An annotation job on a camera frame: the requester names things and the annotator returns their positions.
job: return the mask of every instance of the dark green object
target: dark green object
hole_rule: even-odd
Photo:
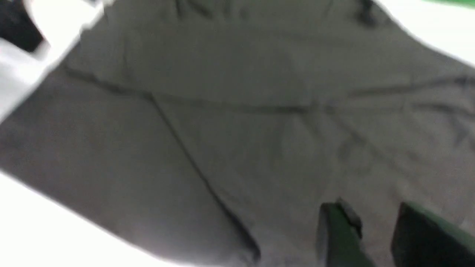
[[[475,266],[475,238],[414,203],[402,203],[392,254],[397,267]]]

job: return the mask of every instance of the white background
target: white background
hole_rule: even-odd
[[[0,40],[0,122],[68,52],[80,29],[102,12],[102,5],[93,7],[82,0],[26,1],[50,45],[32,57]],[[475,9],[422,0],[380,2],[409,34],[475,66]],[[0,172],[0,266],[45,265],[173,266]]]

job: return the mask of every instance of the gray fabric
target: gray fabric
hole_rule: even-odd
[[[391,266],[401,201],[472,223],[474,70],[360,9],[119,0],[2,124],[0,164],[194,263],[314,266],[318,207],[342,197]]]

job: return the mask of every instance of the green object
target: green object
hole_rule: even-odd
[[[470,6],[475,8],[475,0],[429,0],[434,2],[449,3],[454,5]]]

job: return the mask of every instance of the black object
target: black object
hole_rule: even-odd
[[[361,219],[348,203],[323,203],[317,230],[317,266],[375,266],[360,245],[361,227]]]
[[[414,203],[402,203],[392,241],[397,267],[475,266],[475,238]]]
[[[0,38],[33,52],[44,40],[22,0],[0,0]]]

